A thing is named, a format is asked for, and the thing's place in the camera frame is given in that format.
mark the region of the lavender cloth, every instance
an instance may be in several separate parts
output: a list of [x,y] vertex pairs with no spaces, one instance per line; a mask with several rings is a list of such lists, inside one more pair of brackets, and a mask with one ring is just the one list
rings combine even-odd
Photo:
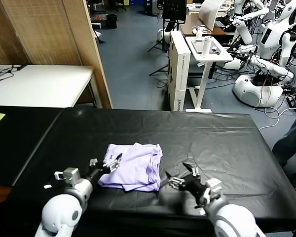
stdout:
[[110,144],[104,162],[123,154],[119,168],[103,175],[102,187],[119,188],[125,191],[158,191],[160,188],[159,165],[162,157],[160,145],[135,143],[134,145]]

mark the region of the cardboard box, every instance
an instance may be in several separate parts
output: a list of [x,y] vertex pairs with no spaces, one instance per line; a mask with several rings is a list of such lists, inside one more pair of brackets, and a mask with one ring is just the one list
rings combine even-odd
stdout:
[[168,93],[172,111],[183,111],[191,51],[180,31],[171,32]]

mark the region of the black table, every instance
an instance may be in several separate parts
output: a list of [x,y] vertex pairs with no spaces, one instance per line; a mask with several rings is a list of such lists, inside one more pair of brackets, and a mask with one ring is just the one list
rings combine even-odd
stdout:
[[0,106],[0,185],[15,184],[61,111]]
[[[161,145],[163,192],[170,191],[165,170],[182,174],[186,171],[182,161],[197,163],[202,181],[222,180],[229,202],[247,207],[265,233],[296,229],[296,192],[249,115],[79,108],[60,114],[16,183],[6,202],[7,225],[33,235],[44,204],[62,193],[61,181],[52,179],[54,171],[77,167],[83,173],[90,159],[104,157],[110,143],[135,142]],[[47,183],[54,188],[45,190]],[[138,235],[138,230],[190,236],[211,233],[209,221],[194,209],[193,197],[187,195],[184,215],[163,206],[159,197],[99,188],[75,235],[116,236],[123,231]]]

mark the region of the white bottle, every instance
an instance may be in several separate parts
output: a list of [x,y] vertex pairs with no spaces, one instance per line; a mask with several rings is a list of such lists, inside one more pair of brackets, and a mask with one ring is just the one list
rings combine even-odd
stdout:
[[203,50],[202,50],[203,58],[206,58],[209,55],[209,50],[211,49],[211,45],[212,45],[212,37],[206,36],[204,40]]

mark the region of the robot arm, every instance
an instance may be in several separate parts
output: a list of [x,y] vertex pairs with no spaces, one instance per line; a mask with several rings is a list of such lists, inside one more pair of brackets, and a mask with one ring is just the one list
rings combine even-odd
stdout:
[[296,43],[296,33],[286,32],[281,37],[280,44],[282,45],[282,51],[280,55],[280,66],[285,67],[289,57],[291,56],[292,48]]
[[253,55],[249,59],[249,63],[253,66],[259,67],[264,72],[270,72],[274,77],[278,77],[281,81],[291,81],[294,78],[294,74],[287,70],[285,67],[281,67],[269,61],[259,58]]
[[244,0],[235,0],[235,18],[230,19],[233,25],[236,27],[239,35],[243,39],[245,44],[250,44],[252,42],[252,36],[245,24],[246,21],[249,21],[253,18],[266,15],[269,12],[269,9],[263,5],[261,0],[251,0],[251,2],[259,9],[255,12],[250,12],[244,16],[241,16],[242,7],[245,3]]
[[216,178],[208,180],[205,185],[200,182],[197,167],[183,165],[192,172],[183,178],[171,177],[168,173],[169,185],[180,191],[189,191],[201,207],[201,214],[206,214],[219,237],[265,237],[257,226],[253,214],[243,206],[229,204],[222,194],[222,182]]
[[65,194],[51,198],[44,206],[41,223],[35,237],[70,237],[78,224],[81,215],[87,208],[87,202],[103,174],[115,171],[119,167],[122,154],[109,163],[92,159],[89,172],[80,177],[77,168],[67,168],[63,172],[55,172],[56,180],[65,180]]

